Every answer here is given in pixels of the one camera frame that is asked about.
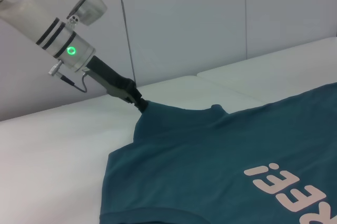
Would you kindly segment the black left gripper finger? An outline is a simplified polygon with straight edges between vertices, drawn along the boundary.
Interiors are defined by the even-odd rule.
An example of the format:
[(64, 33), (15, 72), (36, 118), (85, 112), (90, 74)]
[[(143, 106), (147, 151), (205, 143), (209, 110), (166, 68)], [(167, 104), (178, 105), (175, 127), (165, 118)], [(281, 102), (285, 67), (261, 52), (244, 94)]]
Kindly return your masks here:
[(134, 102), (134, 106), (141, 112), (144, 113), (147, 109), (149, 105), (149, 101), (143, 99), (143, 98), (139, 98), (136, 99)]

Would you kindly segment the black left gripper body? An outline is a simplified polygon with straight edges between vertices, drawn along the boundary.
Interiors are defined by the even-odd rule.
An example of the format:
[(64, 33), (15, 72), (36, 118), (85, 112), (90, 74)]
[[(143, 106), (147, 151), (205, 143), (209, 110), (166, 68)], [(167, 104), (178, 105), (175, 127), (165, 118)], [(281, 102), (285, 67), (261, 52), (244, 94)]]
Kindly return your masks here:
[(119, 75), (95, 55), (87, 63), (86, 68), (87, 75), (104, 87), (107, 94), (135, 106), (142, 106), (142, 95), (132, 79)]

